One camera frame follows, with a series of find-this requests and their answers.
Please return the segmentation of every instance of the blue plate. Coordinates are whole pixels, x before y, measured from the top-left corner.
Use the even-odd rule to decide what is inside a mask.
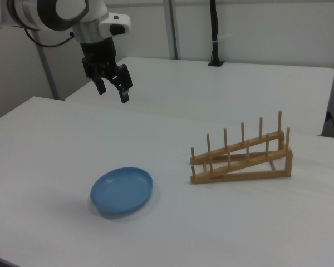
[[[152,178],[144,170],[126,167],[100,177],[90,192],[90,199],[101,211],[123,213],[139,208],[149,199]]]

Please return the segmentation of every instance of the black pole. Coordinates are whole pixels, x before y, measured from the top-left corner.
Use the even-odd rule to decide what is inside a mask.
[[[218,52],[218,15],[217,15],[217,4],[215,0],[210,0],[210,19],[212,23],[212,41],[213,41],[213,52],[209,66],[220,67],[224,62],[219,59]]]

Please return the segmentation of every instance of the white table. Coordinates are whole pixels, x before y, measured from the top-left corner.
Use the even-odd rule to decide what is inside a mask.
[[[66,101],[109,106],[180,118],[256,127],[263,116],[266,128],[277,123],[307,135],[322,133],[334,70],[330,68],[225,63],[128,57],[125,63],[134,86],[130,101],[120,102],[116,89],[97,93],[90,82]]]
[[[292,177],[191,185],[190,148],[225,125],[33,98],[0,119],[0,258],[18,266],[334,266],[334,139],[291,134]],[[245,137],[258,135],[245,129]],[[228,127],[228,140],[240,140]],[[150,200],[101,216],[104,173],[140,167]]]

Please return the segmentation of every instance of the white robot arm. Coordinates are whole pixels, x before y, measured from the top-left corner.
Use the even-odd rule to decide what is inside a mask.
[[[76,11],[79,1],[84,8]],[[0,0],[0,28],[3,26],[33,31],[72,28],[84,53],[86,75],[94,81],[99,94],[106,92],[102,80],[106,78],[118,89],[122,103],[129,100],[132,80],[127,66],[115,62],[112,37],[130,31],[130,17],[109,13],[103,0]]]

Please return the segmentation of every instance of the white wall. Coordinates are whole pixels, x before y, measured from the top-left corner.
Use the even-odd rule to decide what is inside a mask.
[[[334,3],[220,4],[220,58],[229,62],[334,68]],[[210,60],[208,5],[176,7],[181,58]],[[330,101],[334,116],[334,86]],[[326,134],[332,136],[329,123]]]
[[[109,12],[128,14],[132,21],[132,31],[129,34],[114,37],[117,61],[126,56],[169,58],[162,4],[112,7],[109,8]],[[69,31],[40,32],[43,43],[53,44],[67,37]],[[61,47],[45,48],[45,54],[61,99],[65,99],[88,83],[81,61],[83,53],[75,40]]]
[[[0,117],[33,96],[52,98],[36,46],[23,29],[0,30]]]

